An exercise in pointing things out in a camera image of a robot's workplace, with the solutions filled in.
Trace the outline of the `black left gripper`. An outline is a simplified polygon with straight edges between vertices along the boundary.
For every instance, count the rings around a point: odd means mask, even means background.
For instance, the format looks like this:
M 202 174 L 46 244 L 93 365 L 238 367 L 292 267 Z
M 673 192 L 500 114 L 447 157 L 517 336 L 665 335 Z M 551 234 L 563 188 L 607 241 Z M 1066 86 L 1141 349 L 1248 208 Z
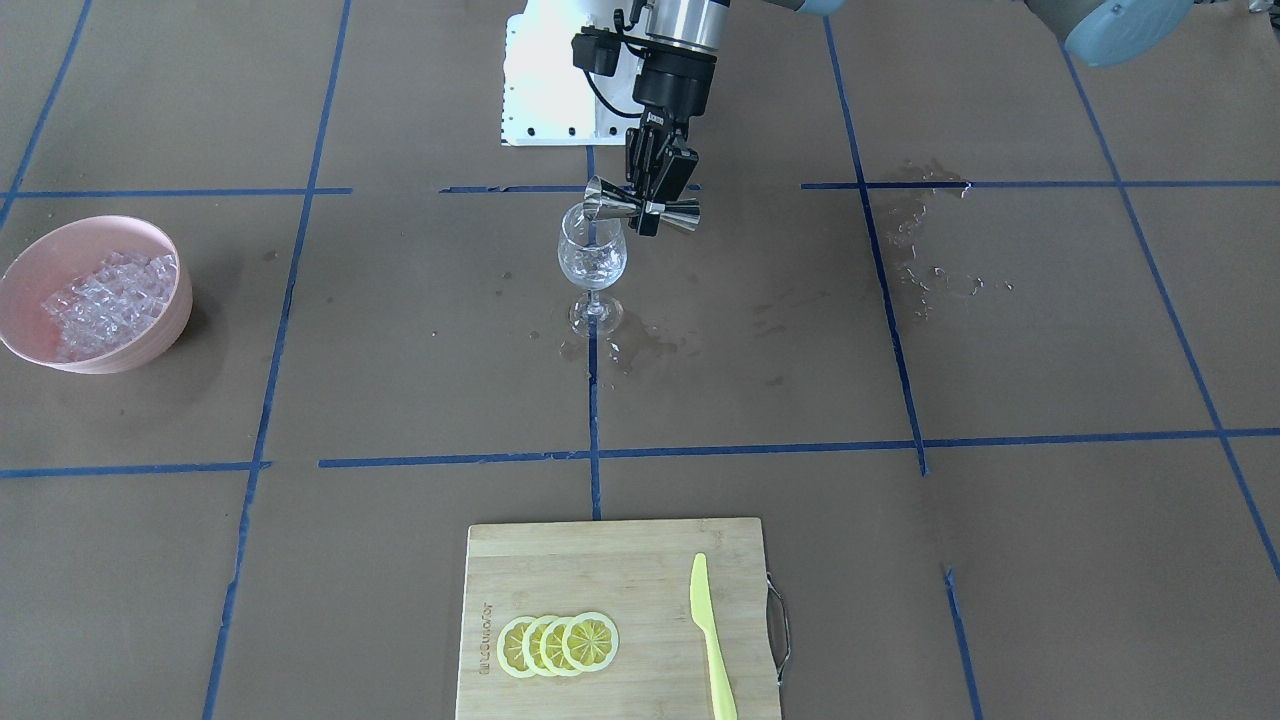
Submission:
M 716 63 L 717 55 L 708 53 L 645 49 L 634 83 L 634 101 L 662 111 L 677 128 L 687 131 L 689 122 L 705 113 Z M 626 182 L 644 202 L 681 199 L 699 161 L 682 133 L 664 132 L 662 124 L 653 122 L 627 128 L 625 149 Z

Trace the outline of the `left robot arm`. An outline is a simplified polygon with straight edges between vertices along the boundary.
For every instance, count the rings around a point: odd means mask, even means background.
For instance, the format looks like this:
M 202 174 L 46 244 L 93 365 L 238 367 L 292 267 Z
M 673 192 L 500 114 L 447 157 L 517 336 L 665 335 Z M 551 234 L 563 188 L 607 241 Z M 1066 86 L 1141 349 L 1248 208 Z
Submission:
M 1025 8 L 1088 67 L 1115 67 L 1149 51 L 1190 13 L 1190 1 L 1027 1 Z M 704 114 L 728 1 L 635 1 L 630 24 L 646 13 L 634 101 L 641 106 L 626 138 L 626 181 L 639 213 L 630 227 L 653 237 L 698 165 L 689 123 Z

